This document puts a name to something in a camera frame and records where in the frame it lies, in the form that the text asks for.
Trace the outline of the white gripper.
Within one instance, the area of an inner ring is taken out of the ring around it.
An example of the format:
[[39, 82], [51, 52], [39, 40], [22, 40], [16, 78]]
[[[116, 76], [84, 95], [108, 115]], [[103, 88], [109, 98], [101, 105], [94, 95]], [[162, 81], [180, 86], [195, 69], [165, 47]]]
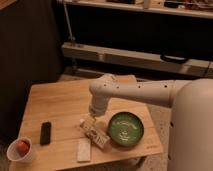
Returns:
[[89, 105], [89, 113], [91, 116], [88, 115], [84, 118], [82, 128], [88, 131], [96, 122], [95, 117], [103, 116], [107, 111], [107, 107], [108, 102], [106, 100], [92, 100]]

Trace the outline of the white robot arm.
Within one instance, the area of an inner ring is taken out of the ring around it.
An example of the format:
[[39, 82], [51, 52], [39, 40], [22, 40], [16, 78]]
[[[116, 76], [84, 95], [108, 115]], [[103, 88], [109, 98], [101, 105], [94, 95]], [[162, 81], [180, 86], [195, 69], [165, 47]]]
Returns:
[[105, 74], [89, 91], [89, 113], [95, 117], [106, 113], [112, 98], [169, 107], [167, 171], [213, 171], [213, 79], [120, 82]]

